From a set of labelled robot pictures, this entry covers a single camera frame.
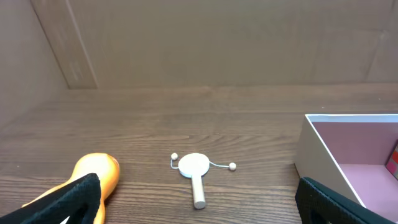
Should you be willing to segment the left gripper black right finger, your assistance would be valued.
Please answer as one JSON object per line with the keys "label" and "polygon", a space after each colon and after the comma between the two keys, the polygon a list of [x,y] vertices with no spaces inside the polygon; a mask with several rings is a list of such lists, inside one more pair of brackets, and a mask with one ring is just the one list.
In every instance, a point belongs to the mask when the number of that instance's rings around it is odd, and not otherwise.
{"label": "left gripper black right finger", "polygon": [[299,180],[295,201],[303,224],[394,224],[309,177]]}

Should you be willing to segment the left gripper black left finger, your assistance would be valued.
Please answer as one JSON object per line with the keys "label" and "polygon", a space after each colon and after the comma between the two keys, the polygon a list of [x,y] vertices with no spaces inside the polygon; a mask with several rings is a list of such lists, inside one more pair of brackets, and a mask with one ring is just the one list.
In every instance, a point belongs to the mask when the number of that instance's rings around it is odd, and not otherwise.
{"label": "left gripper black left finger", "polygon": [[93,224],[100,206],[100,180],[89,173],[35,202],[1,217],[5,224]]}

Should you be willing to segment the orange plastic cat figure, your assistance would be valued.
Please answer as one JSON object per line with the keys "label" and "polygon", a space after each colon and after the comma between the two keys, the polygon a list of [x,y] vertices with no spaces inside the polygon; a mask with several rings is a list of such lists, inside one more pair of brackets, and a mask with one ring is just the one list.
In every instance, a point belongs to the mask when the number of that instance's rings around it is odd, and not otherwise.
{"label": "orange plastic cat figure", "polygon": [[61,189],[62,187],[89,173],[95,173],[98,176],[101,187],[100,205],[93,223],[103,224],[106,214],[104,204],[105,200],[116,188],[120,176],[120,167],[118,161],[106,153],[91,153],[83,156],[75,164],[72,175],[66,182],[47,190],[37,198],[33,199],[33,201],[24,204],[22,207],[28,206],[36,200],[51,194],[58,189]]}

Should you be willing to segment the colourful puzzle cube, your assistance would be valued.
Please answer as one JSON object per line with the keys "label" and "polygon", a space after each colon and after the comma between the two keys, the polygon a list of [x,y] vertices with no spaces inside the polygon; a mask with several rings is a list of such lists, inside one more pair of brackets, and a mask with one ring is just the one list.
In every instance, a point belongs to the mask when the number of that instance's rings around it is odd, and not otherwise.
{"label": "colourful puzzle cube", "polygon": [[398,152],[397,152],[397,142],[394,144],[393,150],[390,157],[387,160],[385,168],[392,174],[395,179],[398,179]]}

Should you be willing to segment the white wooden rattle drum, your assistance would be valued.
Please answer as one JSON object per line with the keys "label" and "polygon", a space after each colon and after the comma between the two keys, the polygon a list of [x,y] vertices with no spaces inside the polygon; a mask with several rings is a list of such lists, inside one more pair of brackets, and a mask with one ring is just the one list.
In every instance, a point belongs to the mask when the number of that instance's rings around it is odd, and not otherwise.
{"label": "white wooden rattle drum", "polygon": [[235,171],[237,165],[234,162],[226,165],[219,165],[211,162],[209,158],[201,153],[191,153],[178,159],[177,153],[170,155],[170,168],[179,170],[180,174],[191,180],[193,206],[197,210],[206,207],[205,191],[203,187],[202,177],[209,171],[210,166],[227,168],[230,171]]}

